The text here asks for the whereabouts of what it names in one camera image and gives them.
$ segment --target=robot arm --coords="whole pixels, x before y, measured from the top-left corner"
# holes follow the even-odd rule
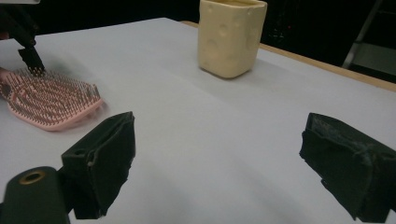
[[[19,49],[18,52],[29,68],[44,70],[44,64],[35,50],[35,34],[38,26],[21,5],[15,4],[38,3],[39,1],[18,0],[13,1],[13,5],[3,4],[7,1],[9,0],[0,0],[0,31],[7,32],[10,37],[24,46],[24,49]]]

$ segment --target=cup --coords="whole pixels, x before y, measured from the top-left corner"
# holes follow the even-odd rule
[[[257,0],[201,0],[198,64],[225,78],[252,68],[262,37],[267,4]]]

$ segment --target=pink hairbrush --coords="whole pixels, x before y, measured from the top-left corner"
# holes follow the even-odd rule
[[[32,69],[0,68],[0,93],[11,113],[45,131],[68,128],[103,102],[95,85]]]

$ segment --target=white table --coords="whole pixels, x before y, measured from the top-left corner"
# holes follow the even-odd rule
[[[260,49],[224,80],[198,68],[197,30],[168,19],[42,35],[48,69],[96,83],[106,105],[89,123],[47,133],[0,101],[0,193],[14,175],[62,166],[61,154],[103,119],[132,110],[137,154],[100,220],[72,223],[360,223],[299,156],[309,112],[340,119],[396,149],[396,93]],[[24,67],[15,40],[0,66]],[[395,223],[390,212],[387,223]]]

